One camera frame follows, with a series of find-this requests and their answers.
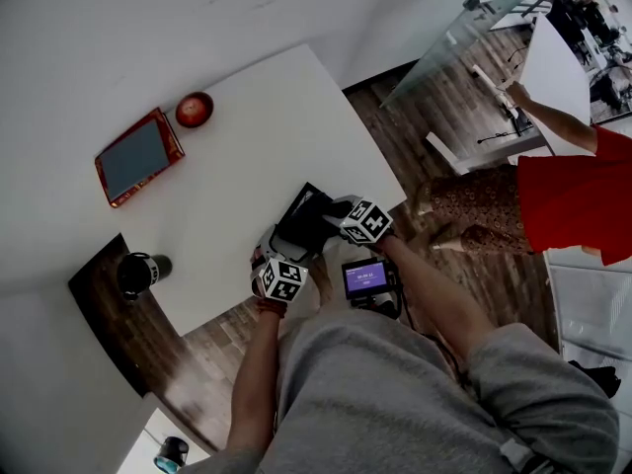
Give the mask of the person's left hand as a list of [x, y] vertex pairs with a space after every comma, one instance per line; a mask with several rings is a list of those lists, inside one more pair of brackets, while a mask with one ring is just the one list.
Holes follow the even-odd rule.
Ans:
[[251, 256], [251, 274], [250, 274], [250, 282], [252, 293], [254, 296], [258, 298], [262, 298], [264, 296], [263, 285], [261, 281], [260, 273], [266, 268], [266, 259], [263, 255], [262, 248], [257, 246]]

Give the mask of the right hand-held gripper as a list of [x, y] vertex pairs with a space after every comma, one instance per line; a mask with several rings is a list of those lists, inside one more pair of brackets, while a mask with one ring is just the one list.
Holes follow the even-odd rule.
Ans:
[[325, 208], [323, 218], [338, 229], [343, 239], [356, 245], [378, 242], [393, 222], [388, 212], [370, 198], [357, 196], [336, 198]]

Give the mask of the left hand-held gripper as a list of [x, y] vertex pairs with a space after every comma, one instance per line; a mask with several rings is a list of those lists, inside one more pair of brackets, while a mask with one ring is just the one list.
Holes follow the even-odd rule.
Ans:
[[264, 292], [262, 298], [293, 302], [307, 282], [308, 270], [303, 264], [308, 252], [282, 239], [275, 224], [262, 235], [257, 246], [262, 248], [267, 263], [260, 273]]

